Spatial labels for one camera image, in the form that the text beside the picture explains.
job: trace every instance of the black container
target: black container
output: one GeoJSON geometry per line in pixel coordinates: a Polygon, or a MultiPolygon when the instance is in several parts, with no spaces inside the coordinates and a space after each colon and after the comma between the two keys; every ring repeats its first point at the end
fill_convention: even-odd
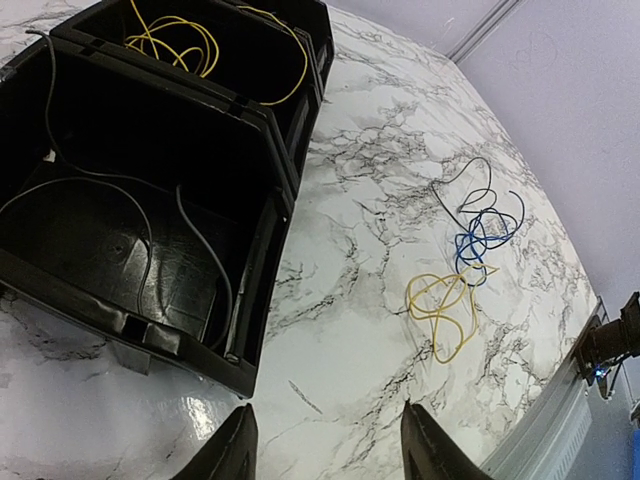
{"type": "MultiPolygon", "coordinates": [[[[267,107],[259,102],[284,97],[304,69],[300,47],[283,27],[264,15],[217,0],[137,0],[136,5],[147,24],[162,16],[179,15],[207,28],[220,46],[220,59],[213,72],[203,79],[125,48],[126,37],[144,32],[129,0],[104,0],[54,28],[51,34],[205,94],[222,88],[238,104],[262,115],[272,112],[281,132],[274,135],[275,142],[289,159],[287,175],[296,194],[323,92],[309,35],[296,30],[309,58],[302,85],[286,102],[267,107]]],[[[167,29],[162,38],[179,51],[198,41],[182,28],[167,29]]]]}
{"type": "MultiPolygon", "coordinates": [[[[130,193],[151,224],[142,311],[145,223],[124,194],[86,180],[43,187],[5,210],[0,281],[81,326],[251,396],[293,205],[269,122],[222,96],[214,100],[63,40],[54,44],[50,117],[67,162],[157,187],[98,178],[130,193]],[[177,210],[177,184],[232,284],[232,327],[220,342],[224,286],[177,210]]],[[[83,177],[60,159],[42,161],[50,148],[46,45],[29,47],[4,71],[11,76],[0,83],[1,205],[42,182],[83,177]]]]}
{"type": "Polygon", "coordinates": [[[227,0],[234,5],[252,7],[273,12],[289,25],[295,25],[309,34],[317,69],[322,79],[322,91],[327,85],[329,71],[335,56],[333,34],[327,6],[318,0],[227,0]]]}

